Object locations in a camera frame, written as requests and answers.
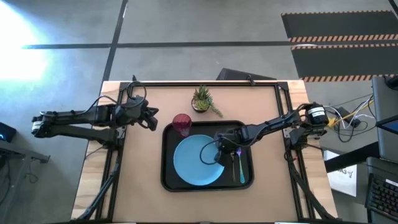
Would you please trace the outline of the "dark tablet with blue screen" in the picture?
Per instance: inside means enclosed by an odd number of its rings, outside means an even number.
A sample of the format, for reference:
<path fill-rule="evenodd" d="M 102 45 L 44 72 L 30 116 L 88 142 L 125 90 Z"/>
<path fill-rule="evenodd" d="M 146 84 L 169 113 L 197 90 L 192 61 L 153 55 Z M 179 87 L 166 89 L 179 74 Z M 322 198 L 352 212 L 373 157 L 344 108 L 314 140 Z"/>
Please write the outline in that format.
<path fill-rule="evenodd" d="M 398 134 L 398 115 L 377 121 L 376 127 L 394 134 Z"/>

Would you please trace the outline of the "black plastic tray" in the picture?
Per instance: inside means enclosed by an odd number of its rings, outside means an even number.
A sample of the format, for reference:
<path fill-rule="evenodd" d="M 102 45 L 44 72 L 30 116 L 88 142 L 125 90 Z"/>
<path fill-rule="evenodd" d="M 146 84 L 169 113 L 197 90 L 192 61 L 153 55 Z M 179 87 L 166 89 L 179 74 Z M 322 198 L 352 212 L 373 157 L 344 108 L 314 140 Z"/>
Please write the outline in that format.
<path fill-rule="evenodd" d="M 193 122 L 188 136 L 203 134 L 214 138 L 217 132 L 224 132 L 242 126 L 240 121 L 197 121 Z M 224 171 L 219 179 L 205 186 L 191 185 L 182 180 L 176 173 L 173 163 L 174 152 L 178 144 L 185 138 L 174 130 L 171 124 L 166 125 L 162 134 L 162 156 L 160 167 L 160 182 L 169 192 L 193 192 L 211 190 L 242 190 L 249 188 L 254 182 L 254 166 L 251 150 L 243 149 L 241 153 L 244 184 L 239 181 L 239 159 L 235 155 L 236 181 L 232 180 L 231 166 L 224 165 Z"/>

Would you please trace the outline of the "dark metal spoon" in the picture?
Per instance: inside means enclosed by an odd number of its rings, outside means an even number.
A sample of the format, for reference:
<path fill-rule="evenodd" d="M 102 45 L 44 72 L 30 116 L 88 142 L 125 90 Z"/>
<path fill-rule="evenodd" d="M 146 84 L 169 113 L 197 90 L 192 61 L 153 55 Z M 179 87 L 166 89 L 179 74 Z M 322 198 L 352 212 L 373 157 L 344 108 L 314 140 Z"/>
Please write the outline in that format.
<path fill-rule="evenodd" d="M 231 173 L 232 173 L 232 180 L 233 180 L 233 182 L 235 182 L 235 181 L 236 181 L 235 163 L 234 163 L 235 152 L 231 152 L 231 153 L 230 153 L 230 158 L 231 158 Z"/>

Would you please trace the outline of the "black keyboard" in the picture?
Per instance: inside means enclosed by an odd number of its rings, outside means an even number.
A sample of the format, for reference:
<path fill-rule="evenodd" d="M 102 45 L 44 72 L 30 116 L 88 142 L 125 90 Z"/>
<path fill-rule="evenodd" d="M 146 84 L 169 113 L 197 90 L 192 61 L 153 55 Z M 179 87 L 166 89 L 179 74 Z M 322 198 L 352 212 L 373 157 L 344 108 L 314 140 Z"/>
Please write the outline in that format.
<path fill-rule="evenodd" d="M 398 182 L 380 175 L 369 174 L 364 206 L 398 224 Z"/>

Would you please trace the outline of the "pink translucent plastic cup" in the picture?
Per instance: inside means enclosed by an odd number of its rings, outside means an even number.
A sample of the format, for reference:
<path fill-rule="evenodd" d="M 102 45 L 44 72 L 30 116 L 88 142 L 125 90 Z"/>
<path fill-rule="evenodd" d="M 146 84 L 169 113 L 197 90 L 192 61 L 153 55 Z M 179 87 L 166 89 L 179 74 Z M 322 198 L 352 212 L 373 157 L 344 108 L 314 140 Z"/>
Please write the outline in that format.
<path fill-rule="evenodd" d="M 192 119 L 187 114 L 177 114 L 172 120 L 172 126 L 181 137 L 185 138 L 189 135 L 192 125 Z"/>

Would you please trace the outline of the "succulent plant in black bowl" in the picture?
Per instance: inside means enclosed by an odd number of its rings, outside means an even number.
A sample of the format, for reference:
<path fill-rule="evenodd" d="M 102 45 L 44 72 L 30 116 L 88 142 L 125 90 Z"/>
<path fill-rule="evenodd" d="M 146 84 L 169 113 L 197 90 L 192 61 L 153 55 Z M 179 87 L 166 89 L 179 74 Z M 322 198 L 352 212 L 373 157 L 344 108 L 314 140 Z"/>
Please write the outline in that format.
<path fill-rule="evenodd" d="M 214 104 L 213 97 L 211 96 L 209 89 L 205 85 L 200 85 L 198 88 L 195 89 L 191 101 L 191 106 L 197 113 L 204 113 L 211 109 L 220 118 L 223 117 L 223 113 Z"/>

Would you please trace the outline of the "black orange-striped floor mat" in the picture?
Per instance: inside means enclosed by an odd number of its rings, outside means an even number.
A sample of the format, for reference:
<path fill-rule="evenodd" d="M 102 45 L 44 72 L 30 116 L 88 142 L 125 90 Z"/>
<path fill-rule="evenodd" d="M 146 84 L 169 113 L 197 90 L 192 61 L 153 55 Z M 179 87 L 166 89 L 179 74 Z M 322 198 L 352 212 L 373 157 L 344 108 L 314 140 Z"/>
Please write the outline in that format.
<path fill-rule="evenodd" d="M 398 40 L 392 11 L 290 12 L 281 14 L 293 43 Z"/>
<path fill-rule="evenodd" d="M 398 75 L 398 44 L 319 45 L 291 48 L 304 82 L 355 82 Z"/>

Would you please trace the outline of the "iridescent blue metal fork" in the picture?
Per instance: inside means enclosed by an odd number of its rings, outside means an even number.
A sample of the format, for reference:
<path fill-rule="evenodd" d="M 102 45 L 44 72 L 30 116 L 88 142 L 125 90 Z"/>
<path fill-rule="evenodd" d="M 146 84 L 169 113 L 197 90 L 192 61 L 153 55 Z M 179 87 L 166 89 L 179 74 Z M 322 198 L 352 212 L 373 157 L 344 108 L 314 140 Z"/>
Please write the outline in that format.
<path fill-rule="evenodd" d="M 242 159 L 241 159 L 241 153 L 242 153 L 242 149 L 239 148 L 236 151 L 237 155 L 238 155 L 238 159 L 239 159 L 239 181 L 241 184 L 244 184 L 246 179 L 244 177 L 244 172 L 243 172 L 243 166 L 242 166 Z"/>

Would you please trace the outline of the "black power adapter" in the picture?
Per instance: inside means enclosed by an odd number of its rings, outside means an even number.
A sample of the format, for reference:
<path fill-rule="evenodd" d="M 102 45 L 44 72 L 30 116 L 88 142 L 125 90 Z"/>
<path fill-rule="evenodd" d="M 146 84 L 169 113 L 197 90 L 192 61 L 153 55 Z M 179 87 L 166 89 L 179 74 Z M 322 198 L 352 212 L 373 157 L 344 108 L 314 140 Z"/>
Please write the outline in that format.
<path fill-rule="evenodd" d="M 339 107 L 337 111 L 340 113 L 342 118 L 350 114 L 350 112 L 344 109 L 343 107 Z M 345 118 L 343 121 L 348 125 L 352 126 L 353 128 L 357 128 L 361 123 L 361 121 L 358 118 L 354 118 L 353 115 Z"/>

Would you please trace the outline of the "grey metal stand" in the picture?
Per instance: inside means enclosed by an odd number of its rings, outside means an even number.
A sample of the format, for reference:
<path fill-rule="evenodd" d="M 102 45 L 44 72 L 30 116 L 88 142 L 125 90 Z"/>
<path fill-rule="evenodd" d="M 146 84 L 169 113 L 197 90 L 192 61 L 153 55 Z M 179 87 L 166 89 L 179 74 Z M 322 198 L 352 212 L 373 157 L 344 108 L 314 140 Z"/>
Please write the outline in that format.
<path fill-rule="evenodd" d="M 43 155 L 30 149 L 24 149 L 23 147 L 19 147 L 7 141 L 0 141 L 0 151 L 9 153 L 14 156 L 18 155 L 28 157 L 30 159 L 37 159 L 41 163 L 48 163 L 50 159 L 50 156 Z"/>

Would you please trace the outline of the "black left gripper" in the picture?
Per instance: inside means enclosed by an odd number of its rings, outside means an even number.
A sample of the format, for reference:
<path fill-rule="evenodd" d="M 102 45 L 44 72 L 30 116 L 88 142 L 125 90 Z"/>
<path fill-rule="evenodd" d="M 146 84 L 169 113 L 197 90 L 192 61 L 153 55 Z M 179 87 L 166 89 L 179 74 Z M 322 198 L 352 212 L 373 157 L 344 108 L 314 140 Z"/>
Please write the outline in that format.
<path fill-rule="evenodd" d="M 141 96 L 129 99 L 126 103 L 118 105 L 115 109 L 115 123 L 117 126 L 124 126 L 134 123 L 147 123 L 147 128 L 155 131 L 157 128 L 157 119 L 154 117 L 158 108 L 147 107 L 149 102 Z"/>

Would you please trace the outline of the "grey computer case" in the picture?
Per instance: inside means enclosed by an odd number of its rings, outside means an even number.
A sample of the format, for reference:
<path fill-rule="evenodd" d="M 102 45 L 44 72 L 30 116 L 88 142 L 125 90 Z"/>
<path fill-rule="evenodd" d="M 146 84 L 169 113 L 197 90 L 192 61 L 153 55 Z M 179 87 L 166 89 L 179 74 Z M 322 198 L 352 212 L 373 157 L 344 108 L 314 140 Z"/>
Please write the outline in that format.
<path fill-rule="evenodd" d="M 372 79 L 376 122 L 398 115 L 398 75 Z M 380 156 L 398 163 L 398 134 L 377 128 Z"/>

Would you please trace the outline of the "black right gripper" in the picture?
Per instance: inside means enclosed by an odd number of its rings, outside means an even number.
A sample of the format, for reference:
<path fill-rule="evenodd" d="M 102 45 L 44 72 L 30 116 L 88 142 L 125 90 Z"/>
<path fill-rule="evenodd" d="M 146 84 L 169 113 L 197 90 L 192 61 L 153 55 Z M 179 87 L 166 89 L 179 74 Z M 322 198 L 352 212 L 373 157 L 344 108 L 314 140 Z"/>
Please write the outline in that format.
<path fill-rule="evenodd" d="M 216 155 L 216 161 L 221 166 L 233 165 L 233 153 L 239 147 L 247 147 L 248 142 L 243 138 L 241 128 L 228 129 L 217 132 L 214 136 L 216 147 L 221 151 Z"/>

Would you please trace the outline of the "blue round plate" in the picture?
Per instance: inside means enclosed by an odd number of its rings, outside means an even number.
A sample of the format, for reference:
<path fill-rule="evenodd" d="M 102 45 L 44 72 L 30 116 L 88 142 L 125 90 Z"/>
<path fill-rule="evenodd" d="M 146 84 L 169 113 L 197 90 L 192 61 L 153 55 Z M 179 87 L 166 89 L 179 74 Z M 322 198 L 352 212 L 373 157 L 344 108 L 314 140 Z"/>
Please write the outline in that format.
<path fill-rule="evenodd" d="M 191 185 L 205 186 L 219 179 L 224 171 L 216 161 L 215 140 L 196 134 L 182 140 L 175 149 L 173 163 L 177 175 Z"/>

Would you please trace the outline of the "black device with blue light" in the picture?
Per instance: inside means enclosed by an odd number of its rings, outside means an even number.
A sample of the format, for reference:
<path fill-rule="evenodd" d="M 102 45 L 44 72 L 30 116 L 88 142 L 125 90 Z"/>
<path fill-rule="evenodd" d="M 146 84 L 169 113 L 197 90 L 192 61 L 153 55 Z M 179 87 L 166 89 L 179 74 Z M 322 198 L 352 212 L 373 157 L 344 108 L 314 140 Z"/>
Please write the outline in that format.
<path fill-rule="evenodd" d="M 15 128 L 0 122 L 0 141 L 12 142 L 16 133 Z"/>

